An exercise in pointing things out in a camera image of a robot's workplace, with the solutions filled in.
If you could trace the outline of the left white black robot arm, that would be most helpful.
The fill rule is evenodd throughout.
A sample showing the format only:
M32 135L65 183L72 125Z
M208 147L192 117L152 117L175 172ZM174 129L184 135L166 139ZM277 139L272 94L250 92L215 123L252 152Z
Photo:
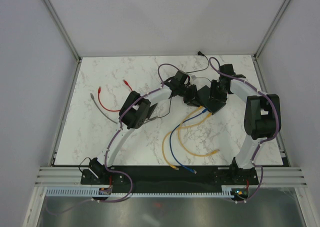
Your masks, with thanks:
M146 120L151 119L158 103L171 99L175 96L183 98L183 102L189 106L204 106L205 101L202 90L198 90L195 84L191 84L191 77L179 70L167 80L160 79L160 87L145 94L131 91L119 111L119 119L115 135L111 138L106 150L99 156L89 160L88 168L81 171L82 185L107 185L113 174L121 177L128 174L113 170L114 161L129 138L139 129Z

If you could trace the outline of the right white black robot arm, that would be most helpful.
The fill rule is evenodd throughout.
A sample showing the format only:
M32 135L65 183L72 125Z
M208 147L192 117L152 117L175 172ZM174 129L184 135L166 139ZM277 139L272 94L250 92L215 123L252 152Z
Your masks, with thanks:
M232 64L219 65L218 80L212 80L210 98L217 110L227 103L228 95L236 95L245 103L243 126L246 137L239 153L226 170L232 184L245 184L253 179L256 184L255 158L263 143L275 139L281 130L280 98L264 93L249 83L242 74L236 74Z

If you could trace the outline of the black network switch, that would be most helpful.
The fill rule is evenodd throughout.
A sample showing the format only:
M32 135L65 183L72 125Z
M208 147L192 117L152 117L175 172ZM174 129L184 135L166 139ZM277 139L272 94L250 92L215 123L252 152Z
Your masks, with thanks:
M227 94L221 93L216 87L204 86L197 91L197 99L212 115L221 110L227 102Z

